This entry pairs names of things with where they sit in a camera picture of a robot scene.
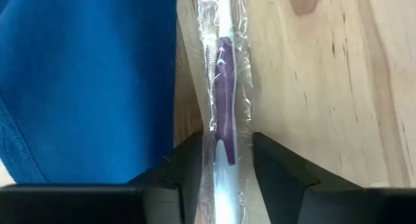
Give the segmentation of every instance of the toothbrush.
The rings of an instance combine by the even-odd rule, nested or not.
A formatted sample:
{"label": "toothbrush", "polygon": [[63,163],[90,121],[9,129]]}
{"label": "toothbrush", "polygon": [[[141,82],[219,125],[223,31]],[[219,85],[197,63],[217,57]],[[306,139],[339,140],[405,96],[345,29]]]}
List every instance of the toothbrush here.
{"label": "toothbrush", "polygon": [[235,122],[237,68],[231,18],[231,0],[218,0],[220,47],[214,82],[217,117],[214,159],[214,211],[216,224],[241,222],[239,159]]}

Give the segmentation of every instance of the blue cloth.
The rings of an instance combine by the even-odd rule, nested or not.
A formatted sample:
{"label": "blue cloth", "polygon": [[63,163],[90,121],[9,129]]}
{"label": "blue cloth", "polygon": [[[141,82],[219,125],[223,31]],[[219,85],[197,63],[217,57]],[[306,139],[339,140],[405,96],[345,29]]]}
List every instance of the blue cloth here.
{"label": "blue cloth", "polygon": [[173,148],[176,0],[0,0],[0,157],[127,182]]}

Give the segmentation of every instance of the plastic wrapper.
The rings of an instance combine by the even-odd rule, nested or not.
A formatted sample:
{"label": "plastic wrapper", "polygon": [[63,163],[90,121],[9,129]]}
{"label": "plastic wrapper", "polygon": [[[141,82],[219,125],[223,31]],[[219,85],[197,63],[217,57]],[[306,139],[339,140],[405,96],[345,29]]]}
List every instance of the plastic wrapper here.
{"label": "plastic wrapper", "polygon": [[207,111],[203,118],[203,224],[247,223],[245,167],[252,167],[252,77],[245,0],[197,0]]}

